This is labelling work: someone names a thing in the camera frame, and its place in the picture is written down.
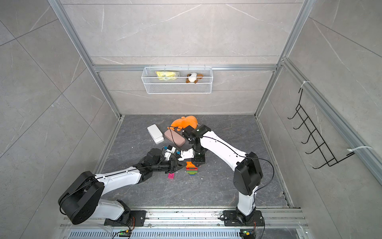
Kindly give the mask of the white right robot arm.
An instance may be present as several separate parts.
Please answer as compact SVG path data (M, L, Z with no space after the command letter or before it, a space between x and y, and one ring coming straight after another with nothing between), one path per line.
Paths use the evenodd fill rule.
M199 167L206 162L206 152L210 151L223 160L234 172L233 185L239 192L239 201L235 211L225 211L226 225L246 225L255 222L255 198L263 178L258 156L246 153L222 140L214 131L205 125L197 128L187 126L182 136L192 145L188 151L182 151L184 159Z

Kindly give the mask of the orange lego brick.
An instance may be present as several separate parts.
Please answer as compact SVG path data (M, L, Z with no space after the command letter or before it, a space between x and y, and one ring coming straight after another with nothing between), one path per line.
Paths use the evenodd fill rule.
M196 166L192 164L192 162L187 162L186 167L195 168Z

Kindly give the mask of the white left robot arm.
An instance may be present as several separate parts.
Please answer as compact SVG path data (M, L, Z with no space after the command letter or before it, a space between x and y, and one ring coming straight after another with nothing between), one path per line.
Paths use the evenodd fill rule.
M122 200L104 200L102 196L116 189L142 183L154 172L174 173L184 167L177 153L151 149L138 163L116 172L81 173L58 199L60 213L74 225L88 219L104 218L106 226L128 226L134 222L131 209Z

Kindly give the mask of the red lego brick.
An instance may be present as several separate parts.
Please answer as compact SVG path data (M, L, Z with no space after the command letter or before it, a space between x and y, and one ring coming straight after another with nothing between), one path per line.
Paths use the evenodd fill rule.
M198 171L198 168L197 167L195 167L195 168L186 167L186 170L187 171Z

